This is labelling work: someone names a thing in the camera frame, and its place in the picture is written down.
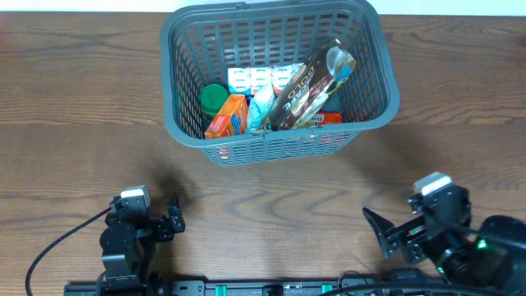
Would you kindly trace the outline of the orange Redoxon box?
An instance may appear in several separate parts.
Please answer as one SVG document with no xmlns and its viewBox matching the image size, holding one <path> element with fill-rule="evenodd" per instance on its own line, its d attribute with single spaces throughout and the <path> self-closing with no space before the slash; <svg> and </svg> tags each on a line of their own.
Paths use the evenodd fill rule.
<svg viewBox="0 0 526 296">
<path fill-rule="evenodd" d="M 241 135 L 247 130 L 247 99 L 230 95 L 205 131 L 206 139 Z"/>
</svg>

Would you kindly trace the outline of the green lid glass jar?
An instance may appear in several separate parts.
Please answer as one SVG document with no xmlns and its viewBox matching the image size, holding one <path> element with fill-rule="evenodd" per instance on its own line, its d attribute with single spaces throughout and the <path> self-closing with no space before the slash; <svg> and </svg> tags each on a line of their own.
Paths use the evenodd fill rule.
<svg viewBox="0 0 526 296">
<path fill-rule="evenodd" d="M 201 109 L 205 119 L 212 121 L 228 99 L 228 91 L 219 84 L 209 84 L 200 94 Z"/>
</svg>

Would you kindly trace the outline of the light blue wipes pack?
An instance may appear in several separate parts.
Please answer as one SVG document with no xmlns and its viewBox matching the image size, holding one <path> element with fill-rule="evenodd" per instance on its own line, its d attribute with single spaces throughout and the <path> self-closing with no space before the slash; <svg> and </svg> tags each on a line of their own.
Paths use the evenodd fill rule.
<svg viewBox="0 0 526 296">
<path fill-rule="evenodd" d="M 263 85 L 250 101 L 247 111 L 247 133 L 255 132 L 261 128 L 274 101 L 275 92 L 272 83 L 269 82 Z"/>
</svg>

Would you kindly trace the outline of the San Remo spaghetti packet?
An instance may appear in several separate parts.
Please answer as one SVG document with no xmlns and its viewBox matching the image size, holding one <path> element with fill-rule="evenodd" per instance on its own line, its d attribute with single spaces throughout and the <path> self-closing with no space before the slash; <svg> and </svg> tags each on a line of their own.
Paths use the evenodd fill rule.
<svg viewBox="0 0 526 296">
<path fill-rule="evenodd" d="M 326 124 L 340 124 L 342 122 L 342 114 L 337 112 L 320 111 L 312 116 L 305 124 L 306 127 L 322 127 Z"/>
</svg>

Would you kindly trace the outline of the Kleenex tissue multipack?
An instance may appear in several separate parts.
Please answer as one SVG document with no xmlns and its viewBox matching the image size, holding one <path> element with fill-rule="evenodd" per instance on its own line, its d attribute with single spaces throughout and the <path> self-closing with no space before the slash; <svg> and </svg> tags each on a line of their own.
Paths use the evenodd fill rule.
<svg viewBox="0 0 526 296">
<path fill-rule="evenodd" d="M 303 63 L 268 67 L 232 67 L 228 69 L 228 91 L 230 94 L 255 95 L 256 92 L 271 84 L 279 95 Z"/>
</svg>

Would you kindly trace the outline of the dark grey plastic basket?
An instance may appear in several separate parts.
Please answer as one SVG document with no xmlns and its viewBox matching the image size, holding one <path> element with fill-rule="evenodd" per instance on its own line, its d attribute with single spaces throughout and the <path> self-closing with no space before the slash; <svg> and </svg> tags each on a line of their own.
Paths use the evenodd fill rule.
<svg viewBox="0 0 526 296">
<path fill-rule="evenodd" d="M 231 67 L 304 62 L 337 39 L 357 68 L 335 92 L 329 110 L 339 124 L 206 139 L 201 91 L 226 85 Z M 183 145 L 223 166 L 331 154 L 360 132 L 385 126 L 400 93 L 380 17 L 365 1 L 228 2 L 187 6 L 159 34 L 164 125 Z"/>
</svg>

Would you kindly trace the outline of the Nescafe Gold coffee pouch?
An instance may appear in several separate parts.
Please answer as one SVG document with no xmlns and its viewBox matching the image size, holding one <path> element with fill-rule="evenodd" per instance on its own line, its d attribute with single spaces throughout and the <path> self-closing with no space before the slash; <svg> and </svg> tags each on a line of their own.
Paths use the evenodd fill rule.
<svg viewBox="0 0 526 296">
<path fill-rule="evenodd" d="M 304 126 L 350 78 L 357 61 L 338 39 L 311 55 L 275 99 L 268 118 L 270 129 Z"/>
</svg>

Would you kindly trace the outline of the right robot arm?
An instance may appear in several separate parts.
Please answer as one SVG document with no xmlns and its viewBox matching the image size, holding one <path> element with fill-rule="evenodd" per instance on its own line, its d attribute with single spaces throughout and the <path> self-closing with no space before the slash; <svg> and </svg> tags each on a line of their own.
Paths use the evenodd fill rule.
<svg viewBox="0 0 526 296">
<path fill-rule="evenodd" d="M 373 210 L 362 213 L 385 258 L 396 252 L 410 265 L 428 260 L 451 284 L 525 291 L 525 223 L 505 215 L 471 229 L 469 191 L 444 173 L 416 181 L 408 199 L 414 219 L 396 226 Z"/>
</svg>

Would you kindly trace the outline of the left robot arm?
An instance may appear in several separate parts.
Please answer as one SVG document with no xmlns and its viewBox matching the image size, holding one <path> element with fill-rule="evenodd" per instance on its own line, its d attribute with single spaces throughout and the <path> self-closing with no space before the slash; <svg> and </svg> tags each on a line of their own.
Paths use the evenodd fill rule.
<svg viewBox="0 0 526 296">
<path fill-rule="evenodd" d="M 128 187 L 109 204 L 106 230 L 99 238 L 105 272 L 95 284 L 97 295 L 170 295 L 172 289 L 152 264 L 160 243 L 185 231 L 179 199 L 172 195 L 166 215 L 152 218 L 145 185 Z"/>
</svg>

